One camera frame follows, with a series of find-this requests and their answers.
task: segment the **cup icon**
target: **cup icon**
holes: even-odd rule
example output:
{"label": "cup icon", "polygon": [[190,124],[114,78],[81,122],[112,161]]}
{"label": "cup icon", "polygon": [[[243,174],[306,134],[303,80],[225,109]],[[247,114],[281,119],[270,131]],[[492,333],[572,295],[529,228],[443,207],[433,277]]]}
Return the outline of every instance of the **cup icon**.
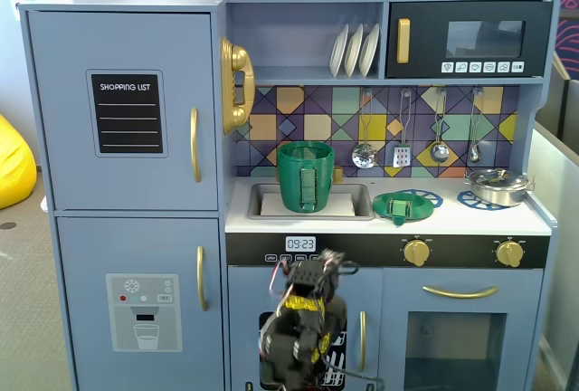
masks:
{"label": "cup icon", "polygon": [[139,350],[157,350],[159,342],[158,325],[135,325],[135,335]]}

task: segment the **stainless steel pot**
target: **stainless steel pot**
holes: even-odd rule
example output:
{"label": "stainless steel pot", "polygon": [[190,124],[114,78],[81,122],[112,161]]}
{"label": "stainless steel pot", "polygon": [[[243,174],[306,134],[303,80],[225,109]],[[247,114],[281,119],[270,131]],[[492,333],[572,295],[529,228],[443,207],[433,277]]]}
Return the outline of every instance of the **stainless steel pot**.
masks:
{"label": "stainless steel pot", "polygon": [[527,190],[535,190],[535,180],[505,169],[482,169],[465,178],[473,195],[483,201],[513,207],[525,199]]}

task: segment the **green pitcher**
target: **green pitcher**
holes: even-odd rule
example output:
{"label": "green pitcher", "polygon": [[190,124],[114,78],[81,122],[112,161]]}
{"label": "green pitcher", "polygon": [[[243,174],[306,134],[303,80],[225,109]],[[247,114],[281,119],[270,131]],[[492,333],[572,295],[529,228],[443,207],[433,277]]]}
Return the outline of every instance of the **green pitcher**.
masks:
{"label": "green pitcher", "polygon": [[278,150],[281,199],[292,212],[315,213],[327,204],[334,172],[334,149],[312,140]]}

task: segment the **gray carpet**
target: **gray carpet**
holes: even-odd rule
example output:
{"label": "gray carpet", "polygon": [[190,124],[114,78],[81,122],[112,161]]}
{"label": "gray carpet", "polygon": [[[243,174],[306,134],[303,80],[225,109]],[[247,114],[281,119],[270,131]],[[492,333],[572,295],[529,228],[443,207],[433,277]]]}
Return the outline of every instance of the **gray carpet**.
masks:
{"label": "gray carpet", "polygon": [[[39,177],[28,199],[0,210],[0,226],[16,223],[0,229],[0,389],[6,391],[71,391],[43,197]],[[534,391],[554,390],[540,362]]]}

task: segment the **telephone handset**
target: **telephone handset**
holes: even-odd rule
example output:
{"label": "telephone handset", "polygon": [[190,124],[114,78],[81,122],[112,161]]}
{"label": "telephone handset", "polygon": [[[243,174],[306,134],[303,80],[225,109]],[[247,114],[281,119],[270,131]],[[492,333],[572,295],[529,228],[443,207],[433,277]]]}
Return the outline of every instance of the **telephone handset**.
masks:
{"label": "telephone handset", "polygon": [[[243,72],[243,104],[235,104],[235,72]],[[221,80],[223,98],[223,133],[245,124],[252,113],[255,99],[255,76],[247,51],[233,45],[227,38],[221,41]]]}

